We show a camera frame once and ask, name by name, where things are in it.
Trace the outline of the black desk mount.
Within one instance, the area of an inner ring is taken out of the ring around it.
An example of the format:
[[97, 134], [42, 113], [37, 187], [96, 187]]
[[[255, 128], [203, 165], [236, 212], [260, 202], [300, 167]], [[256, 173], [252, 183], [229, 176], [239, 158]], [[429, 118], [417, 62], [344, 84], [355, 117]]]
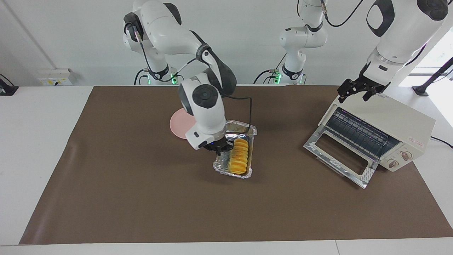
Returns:
[[12, 96], [18, 90], [18, 86], [14, 85], [6, 76], [0, 74], [0, 96]]

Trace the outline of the brown table mat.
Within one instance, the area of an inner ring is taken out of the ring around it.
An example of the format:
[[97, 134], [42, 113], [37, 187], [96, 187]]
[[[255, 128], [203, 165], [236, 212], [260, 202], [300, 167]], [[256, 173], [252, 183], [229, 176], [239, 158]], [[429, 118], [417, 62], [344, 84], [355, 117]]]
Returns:
[[379, 168], [361, 189], [304, 149], [336, 94], [238, 88], [253, 97], [258, 130], [253, 174], [241, 180], [172, 134], [175, 87], [95, 87], [19, 243], [453, 237], [414, 164]]

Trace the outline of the white toaster oven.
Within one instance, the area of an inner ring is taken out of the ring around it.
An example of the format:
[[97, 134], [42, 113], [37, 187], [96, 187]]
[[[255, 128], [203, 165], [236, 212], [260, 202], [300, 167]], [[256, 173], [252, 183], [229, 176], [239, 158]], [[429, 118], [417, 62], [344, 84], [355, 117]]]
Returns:
[[319, 121], [319, 125], [326, 125], [337, 108], [342, 108], [359, 119], [366, 121], [375, 128], [401, 141], [401, 143], [380, 158], [380, 165], [388, 169], [387, 161], [398, 161], [398, 169], [412, 161], [404, 161], [401, 151], [413, 154], [414, 160], [425, 153], [426, 145], [435, 127], [435, 120], [410, 106], [399, 102], [385, 94], [378, 93], [367, 102], [363, 100], [364, 93], [349, 96], [343, 103], [338, 97], [331, 103]]

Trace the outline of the aluminium foil tray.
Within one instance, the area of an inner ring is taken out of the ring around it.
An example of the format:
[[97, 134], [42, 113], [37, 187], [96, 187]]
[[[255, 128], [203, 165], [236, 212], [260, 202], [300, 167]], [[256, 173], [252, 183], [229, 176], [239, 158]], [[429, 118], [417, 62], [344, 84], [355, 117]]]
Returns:
[[222, 152], [220, 155], [216, 157], [216, 160], [213, 163], [213, 168], [215, 171], [221, 174], [225, 174], [228, 176], [233, 176], [236, 178], [246, 179], [251, 177], [252, 175], [252, 168], [251, 168], [251, 158], [253, 154], [253, 142], [254, 137], [257, 135], [257, 129], [254, 125], [249, 125], [247, 123], [228, 120], [225, 123], [225, 137], [227, 140], [236, 140], [238, 138], [244, 139], [248, 142], [249, 152], [248, 152], [248, 163], [247, 163], [247, 171], [244, 174], [237, 175], [230, 173], [228, 170], [228, 163], [229, 163], [229, 156], [230, 151]]

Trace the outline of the black clamp stand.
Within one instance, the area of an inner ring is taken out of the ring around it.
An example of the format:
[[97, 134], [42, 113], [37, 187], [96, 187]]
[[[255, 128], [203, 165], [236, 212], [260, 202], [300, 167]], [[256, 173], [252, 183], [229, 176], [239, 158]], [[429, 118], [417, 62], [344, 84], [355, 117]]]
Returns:
[[451, 57], [437, 72], [435, 72], [424, 84], [421, 86], [412, 86], [413, 92], [418, 96], [429, 96], [426, 92], [429, 85], [442, 80], [448, 75], [453, 74], [453, 57]]

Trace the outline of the white wall outlet box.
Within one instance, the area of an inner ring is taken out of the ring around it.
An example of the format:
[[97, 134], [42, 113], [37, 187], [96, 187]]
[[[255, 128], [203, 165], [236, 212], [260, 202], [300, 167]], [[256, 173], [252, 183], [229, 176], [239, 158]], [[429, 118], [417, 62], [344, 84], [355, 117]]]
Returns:
[[39, 69], [38, 80], [42, 86], [73, 86], [76, 82], [69, 68]]

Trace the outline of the pink round plate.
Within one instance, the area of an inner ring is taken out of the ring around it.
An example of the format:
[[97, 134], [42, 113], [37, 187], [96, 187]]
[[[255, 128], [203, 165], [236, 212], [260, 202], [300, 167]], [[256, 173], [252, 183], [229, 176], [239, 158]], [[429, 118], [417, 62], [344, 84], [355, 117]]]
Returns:
[[175, 136], [186, 140], [186, 133], [195, 123], [194, 116], [187, 113], [184, 108], [180, 108], [170, 118], [170, 130]]

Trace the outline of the sliced yellow bread loaf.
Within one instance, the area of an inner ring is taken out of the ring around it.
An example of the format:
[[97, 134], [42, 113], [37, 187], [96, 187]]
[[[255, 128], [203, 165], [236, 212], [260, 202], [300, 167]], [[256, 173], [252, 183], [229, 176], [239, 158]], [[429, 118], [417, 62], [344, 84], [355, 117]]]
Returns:
[[247, 171], [248, 152], [249, 147], [246, 140], [241, 138], [234, 140], [228, 163], [230, 173], [241, 175]]

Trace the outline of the chrome glass oven door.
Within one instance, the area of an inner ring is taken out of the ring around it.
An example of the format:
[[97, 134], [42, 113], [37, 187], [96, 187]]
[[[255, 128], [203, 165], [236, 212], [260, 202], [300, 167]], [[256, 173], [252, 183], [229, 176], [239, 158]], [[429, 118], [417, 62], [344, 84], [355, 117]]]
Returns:
[[[335, 157], [321, 149], [316, 143], [319, 141], [322, 135], [327, 135], [328, 137], [335, 140], [336, 143], [340, 144], [341, 146], [347, 148], [349, 151], [354, 152], [354, 154], [359, 155], [362, 159], [366, 160], [367, 166], [364, 168], [363, 173], [358, 174], [354, 172], [351, 168], [347, 167], [341, 161], [339, 161], [338, 159], [336, 159]], [[368, 157], [358, 149], [346, 143], [343, 140], [342, 136], [338, 136], [337, 133], [332, 132], [327, 126], [322, 124], [319, 125], [319, 127], [315, 130], [313, 135], [307, 140], [307, 142], [304, 144], [304, 148], [313, 153], [319, 161], [324, 163], [330, 169], [344, 177], [347, 177], [362, 189], [365, 189], [368, 186], [369, 181], [371, 180], [373, 174], [375, 173], [380, 163], [379, 158], [376, 158], [374, 156]]]

